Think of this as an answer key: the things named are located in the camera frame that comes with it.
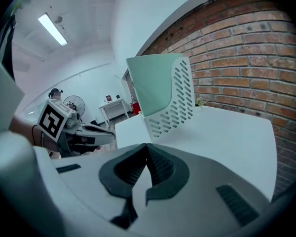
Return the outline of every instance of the white desk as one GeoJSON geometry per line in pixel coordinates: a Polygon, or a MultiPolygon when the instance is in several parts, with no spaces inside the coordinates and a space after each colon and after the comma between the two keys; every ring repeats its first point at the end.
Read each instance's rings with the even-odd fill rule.
{"type": "MultiPolygon", "coordinates": [[[[140,115],[116,124],[115,132],[118,148],[151,143],[140,115]]],[[[277,156],[272,125],[266,119],[203,107],[158,144],[216,160],[272,199],[277,156]]]]}
{"type": "Polygon", "coordinates": [[[107,125],[107,128],[109,128],[109,122],[110,122],[110,119],[107,115],[107,113],[105,112],[105,108],[107,107],[110,107],[110,106],[113,106],[113,105],[117,105],[117,104],[121,104],[122,107],[123,107],[123,110],[125,112],[125,115],[127,116],[127,118],[129,119],[129,116],[128,116],[128,113],[127,113],[127,110],[125,108],[125,104],[124,104],[124,101],[122,98],[119,98],[119,99],[116,99],[116,100],[113,100],[113,101],[110,101],[109,103],[104,103],[104,104],[101,104],[99,106],[99,109],[101,110],[102,114],[103,114],[103,117],[104,117],[104,121],[105,121],[105,124],[107,125]]]}

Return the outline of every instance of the ventilation slot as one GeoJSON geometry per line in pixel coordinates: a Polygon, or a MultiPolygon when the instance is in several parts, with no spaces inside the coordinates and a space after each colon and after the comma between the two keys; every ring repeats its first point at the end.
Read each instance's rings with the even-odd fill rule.
{"type": "Polygon", "coordinates": [[[174,83],[174,85],[175,85],[176,87],[178,87],[180,90],[183,90],[183,88],[182,88],[180,85],[178,85],[176,82],[174,83]]]}
{"type": "Polygon", "coordinates": [[[219,186],[216,190],[242,227],[259,216],[230,185],[219,186]]]}
{"type": "Polygon", "coordinates": [[[184,96],[184,93],[182,91],[180,91],[179,89],[176,89],[176,91],[181,94],[181,96],[184,96]]]}
{"type": "Polygon", "coordinates": [[[189,97],[192,97],[189,93],[187,93],[187,92],[185,92],[186,93],[186,95],[188,95],[189,97]]]}
{"type": "Polygon", "coordinates": [[[173,110],[170,110],[171,113],[174,113],[175,115],[178,115],[179,113],[173,111],[173,110]]]}
{"type": "Polygon", "coordinates": [[[185,74],[188,77],[188,73],[186,71],[184,71],[183,69],[181,69],[181,71],[183,72],[183,74],[185,74]]]}
{"type": "Polygon", "coordinates": [[[182,82],[177,78],[177,77],[173,77],[179,84],[182,84],[182,82]]]}
{"type": "Polygon", "coordinates": [[[156,133],[159,133],[159,134],[161,133],[161,131],[154,130],[154,129],[153,129],[152,131],[153,131],[153,132],[156,132],[156,133]]]}
{"type": "Polygon", "coordinates": [[[178,100],[178,102],[179,102],[179,104],[185,106],[185,103],[183,103],[181,100],[178,100]]]}
{"type": "Polygon", "coordinates": [[[187,67],[184,66],[181,62],[180,62],[180,65],[181,65],[182,68],[184,68],[187,71],[187,67]]]}
{"type": "Polygon", "coordinates": [[[157,126],[157,125],[155,125],[155,124],[151,124],[150,126],[153,127],[153,128],[156,128],[156,129],[161,129],[160,126],[157,126]]]}
{"type": "Polygon", "coordinates": [[[181,105],[179,105],[179,108],[182,109],[183,111],[186,111],[186,108],[183,108],[181,105]]]}
{"type": "Polygon", "coordinates": [[[180,95],[177,95],[178,96],[178,98],[180,98],[182,101],[184,101],[184,98],[182,97],[182,96],[180,96],[180,95]]]}
{"type": "Polygon", "coordinates": [[[178,78],[181,78],[181,76],[180,76],[177,72],[174,72],[174,74],[175,74],[178,78]]]}
{"type": "Polygon", "coordinates": [[[166,120],[164,120],[164,119],[162,119],[161,121],[164,122],[164,123],[166,123],[166,124],[170,124],[169,121],[166,121],[166,120]]]}
{"type": "Polygon", "coordinates": [[[159,124],[158,121],[155,121],[154,119],[151,119],[151,118],[149,119],[149,121],[152,122],[152,123],[155,123],[155,124],[159,124]]]}
{"type": "Polygon", "coordinates": [[[182,75],[182,76],[185,80],[189,81],[189,79],[185,75],[182,75]]]}
{"type": "Polygon", "coordinates": [[[184,81],[184,83],[185,83],[187,86],[191,87],[191,85],[189,85],[186,81],[184,81]]]}
{"type": "Polygon", "coordinates": [[[188,87],[184,86],[184,88],[185,88],[189,93],[192,92],[188,87]]]}
{"type": "Polygon", "coordinates": [[[171,115],[174,119],[178,120],[179,118],[177,116],[171,115]]]}
{"type": "Polygon", "coordinates": [[[169,119],[169,117],[166,116],[166,115],[164,115],[164,114],[160,114],[160,116],[161,116],[162,118],[164,118],[164,119],[169,119]]]}

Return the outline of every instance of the ceiling light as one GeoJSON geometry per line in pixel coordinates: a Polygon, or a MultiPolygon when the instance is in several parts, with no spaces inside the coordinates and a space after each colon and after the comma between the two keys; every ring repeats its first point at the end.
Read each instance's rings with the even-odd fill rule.
{"type": "Polygon", "coordinates": [[[47,13],[42,15],[39,19],[39,22],[49,31],[50,34],[59,42],[60,45],[66,45],[68,42],[58,31],[54,23],[50,20],[47,13]]]}

